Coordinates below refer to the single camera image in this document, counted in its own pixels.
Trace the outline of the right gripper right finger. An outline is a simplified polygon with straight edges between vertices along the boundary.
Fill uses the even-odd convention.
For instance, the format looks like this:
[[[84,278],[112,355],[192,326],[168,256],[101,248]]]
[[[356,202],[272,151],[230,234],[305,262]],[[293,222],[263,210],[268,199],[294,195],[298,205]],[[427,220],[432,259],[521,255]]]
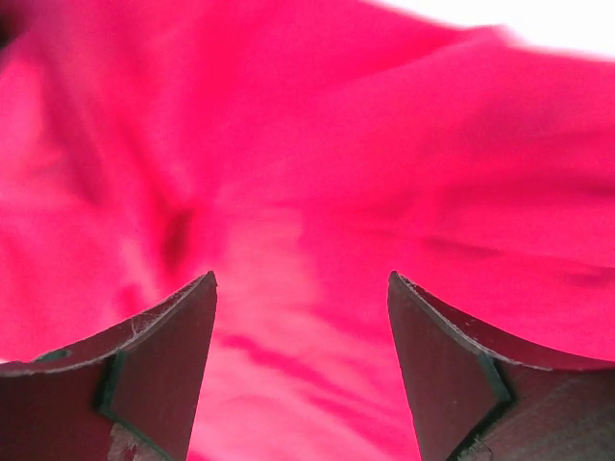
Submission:
[[[387,306],[421,459],[613,459],[613,362],[512,335],[396,272]]]

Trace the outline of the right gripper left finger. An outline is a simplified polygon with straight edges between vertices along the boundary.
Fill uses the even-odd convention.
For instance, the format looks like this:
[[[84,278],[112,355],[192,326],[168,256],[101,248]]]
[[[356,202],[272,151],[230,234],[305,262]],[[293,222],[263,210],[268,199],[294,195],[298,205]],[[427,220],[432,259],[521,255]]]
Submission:
[[[216,288],[207,273],[82,341],[2,364],[2,459],[186,459]]]

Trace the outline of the magenta t shirt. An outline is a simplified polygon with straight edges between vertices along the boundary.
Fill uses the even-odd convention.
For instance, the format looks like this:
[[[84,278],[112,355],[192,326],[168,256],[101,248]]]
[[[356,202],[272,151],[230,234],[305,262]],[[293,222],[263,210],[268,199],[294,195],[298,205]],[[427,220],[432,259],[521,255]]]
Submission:
[[[417,456],[397,271],[614,356],[614,63],[362,1],[5,1],[1,356],[213,271],[194,460]]]

